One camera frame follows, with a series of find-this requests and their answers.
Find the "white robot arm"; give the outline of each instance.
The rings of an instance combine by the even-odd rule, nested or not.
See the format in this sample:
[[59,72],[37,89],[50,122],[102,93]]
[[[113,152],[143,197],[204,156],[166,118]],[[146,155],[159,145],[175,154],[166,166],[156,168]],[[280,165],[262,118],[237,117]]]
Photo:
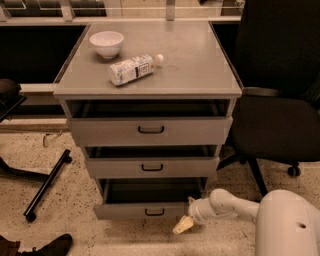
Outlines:
[[256,256],[319,256],[320,212],[299,195],[275,190],[261,203],[216,189],[205,199],[191,200],[173,232],[180,234],[209,218],[242,217],[256,224]]

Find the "plastic bottle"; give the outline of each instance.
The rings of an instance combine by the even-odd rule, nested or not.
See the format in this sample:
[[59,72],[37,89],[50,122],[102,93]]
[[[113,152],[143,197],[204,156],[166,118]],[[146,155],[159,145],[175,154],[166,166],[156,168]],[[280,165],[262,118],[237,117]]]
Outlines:
[[109,77],[114,85],[119,86],[153,73],[155,67],[160,66],[162,62],[161,54],[156,56],[143,54],[110,65]]

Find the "chair backrest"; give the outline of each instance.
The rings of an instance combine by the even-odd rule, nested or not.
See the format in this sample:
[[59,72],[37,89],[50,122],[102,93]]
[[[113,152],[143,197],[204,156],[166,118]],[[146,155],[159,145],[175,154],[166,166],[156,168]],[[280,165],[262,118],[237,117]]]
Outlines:
[[247,0],[232,62],[245,87],[308,90],[320,73],[320,0]]

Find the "terrazzo floor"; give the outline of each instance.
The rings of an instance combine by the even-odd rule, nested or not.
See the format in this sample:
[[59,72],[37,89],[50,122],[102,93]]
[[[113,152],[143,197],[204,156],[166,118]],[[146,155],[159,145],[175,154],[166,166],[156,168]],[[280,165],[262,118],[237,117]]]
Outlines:
[[[65,149],[72,162],[65,164],[53,186],[36,209],[37,219],[28,223],[23,212],[39,183],[0,177],[0,235],[21,241],[20,251],[40,248],[63,233],[74,239],[68,255],[222,256],[254,255],[255,226],[240,218],[210,220],[204,226],[174,235],[176,219],[97,220],[93,206],[102,202],[90,179],[82,152],[70,133],[0,133],[0,156],[15,168],[49,173]],[[230,149],[225,148],[222,155]],[[302,175],[290,178],[287,166],[259,161],[269,190],[288,189],[320,209],[320,163],[301,164]],[[259,198],[247,165],[235,163],[210,181],[210,189],[225,188],[241,198]]]

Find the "bottle cap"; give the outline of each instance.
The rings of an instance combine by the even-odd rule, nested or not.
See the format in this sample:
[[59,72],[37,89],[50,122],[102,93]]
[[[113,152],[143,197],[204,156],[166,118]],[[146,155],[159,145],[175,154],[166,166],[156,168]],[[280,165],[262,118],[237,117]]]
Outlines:
[[157,54],[156,55],[156,64],[157,65],[161,65],[162,63],[163,63],[163,60],[164,60],[164,57],[163,57],[163,55],[162,54]]

